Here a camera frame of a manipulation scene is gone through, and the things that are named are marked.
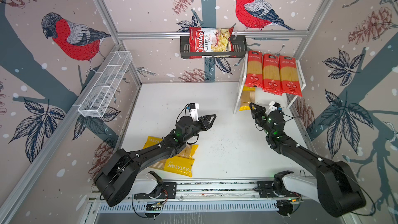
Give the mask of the yellow pasta bag top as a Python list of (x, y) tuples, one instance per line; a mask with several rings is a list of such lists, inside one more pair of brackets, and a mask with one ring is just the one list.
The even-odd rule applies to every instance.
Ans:
[(241, 97), (239, 111), (249, 111), (250, 103), (255, 102), (256, 88), (244, 86)]

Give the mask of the red spaghetti bag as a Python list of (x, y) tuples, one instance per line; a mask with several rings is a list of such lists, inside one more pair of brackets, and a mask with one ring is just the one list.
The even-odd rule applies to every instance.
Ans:
[(282, 93), (302, 97), (295, 58), (279, 56), (279, 71)]
[(271, 54), (263, 55), (263, 86), (267, 93), (282, 95), (280, 83), (279, 57)]
[(248, 51), (246, 87), (262, 88), (262, 58), (261, 52)]

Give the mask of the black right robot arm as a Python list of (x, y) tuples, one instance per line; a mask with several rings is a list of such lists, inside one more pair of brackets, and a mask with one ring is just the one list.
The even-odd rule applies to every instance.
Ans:
[(333, 217), (340, 217), (366, 206), (362, 188), (354, 178), (350, 166), (334, 162), (301, 146), (286, 135), (283, 111), (274, 104), (268, 110), (255, 103), (249, 105), (255, 124), (265, 132), (270, 149), (296, 162), (312, 177), (296, 176), (292, 171), (274, 175), (273, 191), (277, 196), (296, 193), (318, 202)]

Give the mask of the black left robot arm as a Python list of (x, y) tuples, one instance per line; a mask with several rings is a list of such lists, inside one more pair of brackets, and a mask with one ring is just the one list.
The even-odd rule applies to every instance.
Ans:
[(116, 206), (127, 197), (143, 169), (181, 153), (188, 140), (211, 129), (216, 118), (215, 114), (205, 115), (193, 121), (191, 117), (183, 116), (176, 122), (175, 129), (159, 144), (137, 151), (115, 151), (94, 178), (94, 184), (108, 206)]

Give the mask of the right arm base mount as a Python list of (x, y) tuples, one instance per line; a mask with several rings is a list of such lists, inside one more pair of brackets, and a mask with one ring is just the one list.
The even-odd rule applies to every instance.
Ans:
[(258, 181), (254, 190), (259, 193), (260, 198), (298, 199), (302, 197), (298, 193), (290, 192), (285, 189), (275, 189), (273, 181)]

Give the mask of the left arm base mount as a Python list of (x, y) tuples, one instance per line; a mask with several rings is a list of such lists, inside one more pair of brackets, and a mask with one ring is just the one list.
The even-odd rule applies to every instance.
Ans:
[(175, 199), (177, 192), (176, 182), (165, 182), (156, 186), (155, 189), (149, 194), (135, 194), (135, 200), (166, 200)]

